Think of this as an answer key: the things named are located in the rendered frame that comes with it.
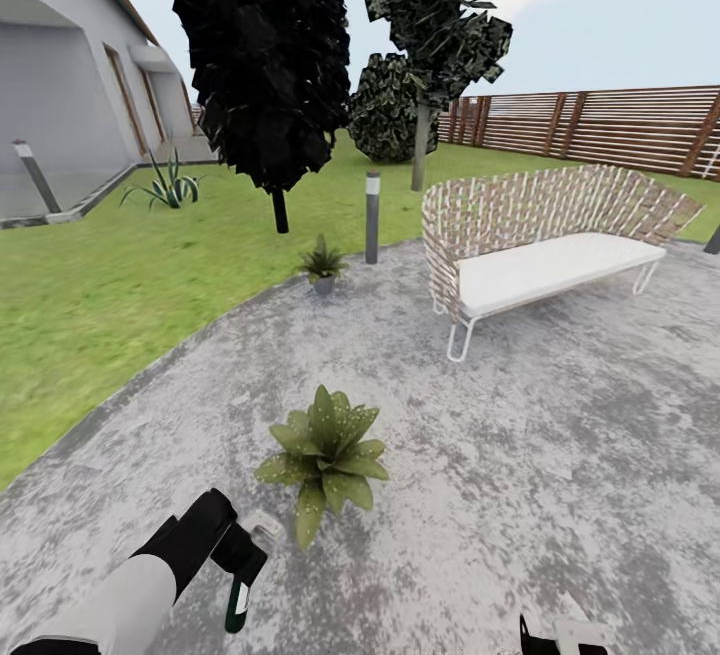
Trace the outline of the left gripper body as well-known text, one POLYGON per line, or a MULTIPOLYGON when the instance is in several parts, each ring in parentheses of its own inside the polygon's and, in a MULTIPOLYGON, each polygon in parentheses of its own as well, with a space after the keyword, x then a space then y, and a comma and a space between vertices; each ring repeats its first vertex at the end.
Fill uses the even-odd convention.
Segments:
POLYGON ((215 562, 225 572, 239 578, 245 586, 251 587, 267 562, 267 554, 251 540, 251 536, 243 528, 240 528, 240 539, 234 551, 226 558, 215 562))

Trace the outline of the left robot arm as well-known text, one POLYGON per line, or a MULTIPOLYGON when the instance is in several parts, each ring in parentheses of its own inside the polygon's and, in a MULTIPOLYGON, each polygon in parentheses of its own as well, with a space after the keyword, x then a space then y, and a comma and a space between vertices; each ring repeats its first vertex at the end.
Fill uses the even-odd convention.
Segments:
POLYGON ((211 488, 181 520, 169 516, 119 568, 21 638, 9 655, 145 655, 175 600, 209 558, 252 586, 267 562, 257 534, 285 547, 280 522, 255 510, 239 525, 227 495, 211 488))

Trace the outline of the insectifuge atomizer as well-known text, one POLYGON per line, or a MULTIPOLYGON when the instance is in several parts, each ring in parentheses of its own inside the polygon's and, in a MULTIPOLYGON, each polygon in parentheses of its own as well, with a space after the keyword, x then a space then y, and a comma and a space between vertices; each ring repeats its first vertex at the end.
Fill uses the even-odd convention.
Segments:
POLYGON ((227 615, 224 625, 228 634, 237 634, 237 632, 240 632, 245 625, 250 597, 251 588, 249 586, 245 586, 239 578, 233 576, 231 595, 229 596, 229 605, 227 606, 227 615))

